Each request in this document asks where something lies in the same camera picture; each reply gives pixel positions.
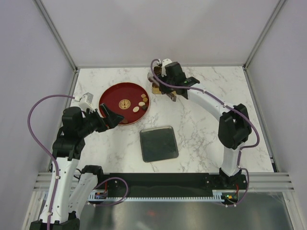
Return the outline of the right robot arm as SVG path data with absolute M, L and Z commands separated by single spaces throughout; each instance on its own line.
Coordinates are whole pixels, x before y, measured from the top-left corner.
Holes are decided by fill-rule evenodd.
M 153 60 L 151 72 L 163 94 L 175 92 L 209 112 L 218 121 L 218 139 L 224 147 L 223 162 L 219 169 L 221 187 L 230 189 L 236 185 L 242 173 L 240 158 L 245 143 L 252 132 L 248 110 L 243 104 L 228 104 L 195 77 L 187 77 L 181 65 L 169 59 Z

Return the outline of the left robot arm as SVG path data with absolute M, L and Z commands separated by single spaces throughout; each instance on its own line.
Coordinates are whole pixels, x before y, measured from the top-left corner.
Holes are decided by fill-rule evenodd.
M 63 125 L 52 151 L 42 146 L 52 160 L 52 177 L 45 207 L 39 219 L 31 222 L 31 230 L 78 230 L 88 196 L 108 182 L 103 176 L 102 167 L 89 165 L 84 167 L 77 186 L 71 191 L 85 137 L 93 132 L 113 129 L 124 119 L 124 116 L 114 113 L 103 103 L 100 108 L 105 117 L 101 117 L 89 104 L 85 110 L 79 107 L 66 108 L 62 116 Z

